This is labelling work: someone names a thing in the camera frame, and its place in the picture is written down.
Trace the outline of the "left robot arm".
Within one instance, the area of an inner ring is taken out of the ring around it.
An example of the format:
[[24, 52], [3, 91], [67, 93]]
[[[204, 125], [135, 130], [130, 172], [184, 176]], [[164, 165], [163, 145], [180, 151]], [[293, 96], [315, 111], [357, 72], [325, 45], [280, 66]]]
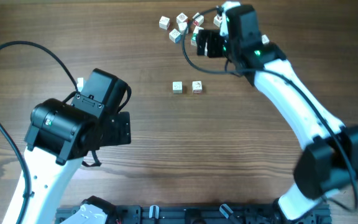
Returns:
[[84, 165], [89, 152], [131, 143], [128, 112], [130, 86], [120, 78], [94, 69], [82, 90], [69, 96], [71, 103], [51, 98], [37, 105], [30, 116], [24, 141], [30, 193], [25, 212], [25, 178], [20, 177], [4, 216], [4, 223], [50, 223], [63, 193]]

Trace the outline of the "white block red 6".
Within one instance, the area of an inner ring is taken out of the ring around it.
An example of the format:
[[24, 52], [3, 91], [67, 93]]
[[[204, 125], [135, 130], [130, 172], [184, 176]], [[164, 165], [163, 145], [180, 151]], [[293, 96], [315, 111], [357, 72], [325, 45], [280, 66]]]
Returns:
[[203, 91], [203, 86], [201, 81], [192, 82], [192, 92], [193, 94], [200, 94]]

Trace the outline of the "white block green top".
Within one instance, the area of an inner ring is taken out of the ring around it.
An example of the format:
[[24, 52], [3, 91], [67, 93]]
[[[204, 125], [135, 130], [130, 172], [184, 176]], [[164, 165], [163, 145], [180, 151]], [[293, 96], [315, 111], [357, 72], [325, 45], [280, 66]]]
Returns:
[[195, 33], [191, 37], [191, 45], [195, 46], [195, 47], [197, 46], [196, 37], [197, 37], [197, 34], [195, 34]]

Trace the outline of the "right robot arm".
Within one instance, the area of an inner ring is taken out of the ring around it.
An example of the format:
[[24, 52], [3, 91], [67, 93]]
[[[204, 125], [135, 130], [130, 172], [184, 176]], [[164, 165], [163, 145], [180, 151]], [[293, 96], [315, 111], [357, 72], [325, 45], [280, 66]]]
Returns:
[[196, 36], [198, 55], [224, 57], [232, 74], [245, 77], [279, 110], [302, 153], [294, 183], [274, 205], [274, 223], [295, 223], [342, 188], [358, 189], [358, 126], [347, 127], [311, 94], [281, 49], [260, 32], [249, 4], [228, 1], [216, 8], [217, 30]]

